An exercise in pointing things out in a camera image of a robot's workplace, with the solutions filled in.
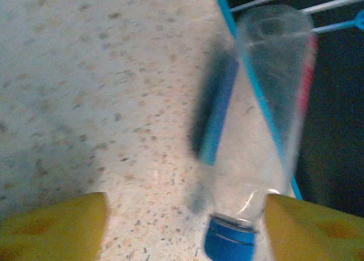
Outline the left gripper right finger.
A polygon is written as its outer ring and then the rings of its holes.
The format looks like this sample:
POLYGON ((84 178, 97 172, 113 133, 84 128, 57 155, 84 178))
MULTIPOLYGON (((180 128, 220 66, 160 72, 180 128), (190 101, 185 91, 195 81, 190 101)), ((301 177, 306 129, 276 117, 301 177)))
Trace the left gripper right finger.
POLYGON ((363 260, 363 218, 268 194, 264 221, 275 260, 363 260))

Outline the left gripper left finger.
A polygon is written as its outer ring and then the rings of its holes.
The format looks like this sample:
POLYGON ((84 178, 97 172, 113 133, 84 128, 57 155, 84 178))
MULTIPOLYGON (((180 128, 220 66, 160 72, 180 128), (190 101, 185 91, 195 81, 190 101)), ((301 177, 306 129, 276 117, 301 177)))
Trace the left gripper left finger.
POLYGON ((97 260, 108 215, 104 192, 14 214, 1 222, 1 260, 97 260))

